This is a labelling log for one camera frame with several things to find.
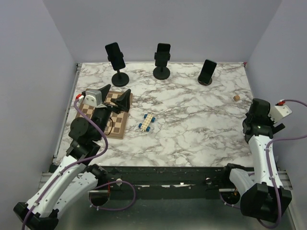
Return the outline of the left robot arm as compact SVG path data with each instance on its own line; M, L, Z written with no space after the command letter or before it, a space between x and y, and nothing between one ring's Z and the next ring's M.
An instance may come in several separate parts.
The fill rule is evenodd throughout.
M70 126L72 143L55 172L43 187L27 202L14 207L22 221L22 229L53 230L60 215L77 198L95 188L110 184L107 172L90 162L102 156L108 149L105 128L111 113L128 112L131 90L126 90L112 104L105 103L111 86L98 90L85 90L74 101L80 114Z

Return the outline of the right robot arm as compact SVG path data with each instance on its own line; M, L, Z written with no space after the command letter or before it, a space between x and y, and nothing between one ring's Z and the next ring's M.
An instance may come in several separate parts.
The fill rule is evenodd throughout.
M285 128L280 121L292 110L279 102L254 98L246 118L243 133L252 153L254 174L250 176L240 165L228 164L221 175L223 186L235 186L240 194L240 210L244 216L277 223L292 200L279 178L273 154L273 136Z

